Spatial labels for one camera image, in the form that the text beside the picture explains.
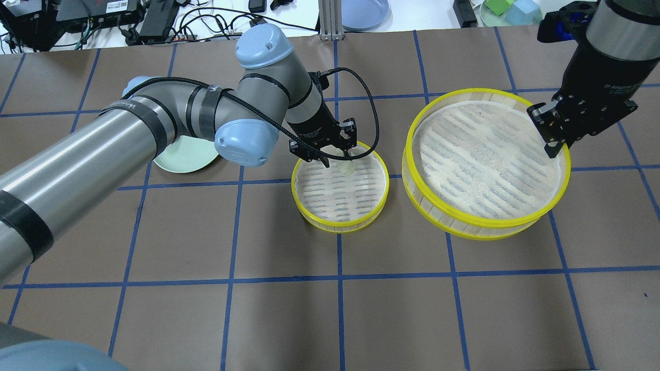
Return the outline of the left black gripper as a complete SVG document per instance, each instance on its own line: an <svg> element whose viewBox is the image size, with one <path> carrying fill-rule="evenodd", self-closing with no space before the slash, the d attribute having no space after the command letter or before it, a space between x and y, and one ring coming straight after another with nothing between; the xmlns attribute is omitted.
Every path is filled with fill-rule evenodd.
<svg viewBox="0 0 660 371"><path fill-rule="evenodd" d="M287 116L287 123L297 136L297 140L288 140L290 152L302 160L319 161L325 168L330 168L329 157L322 148L331 145L341 150L340 154L351 157L351 150L357 146L357 127L354 119L338 122L327 106L320 106L316 113L306 120ZM319 150L319 153L307 150L302 143Z"/></svg>

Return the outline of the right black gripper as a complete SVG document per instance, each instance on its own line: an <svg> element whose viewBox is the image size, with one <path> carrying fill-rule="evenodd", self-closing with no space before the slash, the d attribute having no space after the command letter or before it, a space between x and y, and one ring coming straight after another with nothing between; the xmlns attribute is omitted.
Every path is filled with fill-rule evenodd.
<svg viewBox="0 0 660 371"><path fill-rule="evenodd" d="M637 110L632 96L645 80L645 61L608 56L579 44L549 103L526 109L549 158L584 136L597 136Z"/></svg>

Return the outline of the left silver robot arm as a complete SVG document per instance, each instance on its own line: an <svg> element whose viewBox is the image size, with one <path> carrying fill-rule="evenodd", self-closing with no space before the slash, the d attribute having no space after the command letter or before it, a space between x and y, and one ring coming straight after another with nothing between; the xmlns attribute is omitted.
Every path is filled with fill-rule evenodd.
<svg viewBox="0 0 660 371"><path fill-rule="evenodd" d="M348 161L353 119L324 103L327 77L309 72L274 24L235 46L244 75L236 89L155 77L127 91L83 129L2 175L2 283L23 272L85 214L181 136L212 142L240 166L264 165L280 134L300 159Z"/></svg>

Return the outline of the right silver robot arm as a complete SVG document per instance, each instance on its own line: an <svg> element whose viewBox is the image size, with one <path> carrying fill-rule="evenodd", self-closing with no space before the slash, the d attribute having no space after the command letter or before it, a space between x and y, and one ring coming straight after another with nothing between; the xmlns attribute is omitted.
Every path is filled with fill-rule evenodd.
<svg viewBox="0 0 660 371"><path fill-rule="evenodd" d="M537 40L577 44L551 101L526 109L554 158L637 110L632 98L658 65L658 1L571 2L544 16Z"/></svg>

